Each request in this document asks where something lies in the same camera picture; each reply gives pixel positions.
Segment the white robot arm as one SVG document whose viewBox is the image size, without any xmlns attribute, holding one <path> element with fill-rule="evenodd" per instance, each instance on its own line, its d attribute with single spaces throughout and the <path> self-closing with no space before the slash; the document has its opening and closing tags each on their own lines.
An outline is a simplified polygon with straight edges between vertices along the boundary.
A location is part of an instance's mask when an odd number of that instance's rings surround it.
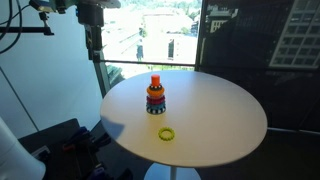
<svg viewBox="0 0 320 180">
<path fill-rule="evenodd" d="M 0 117 L 0 180 L 42 180 L 45 172 Z"/>
</svg>

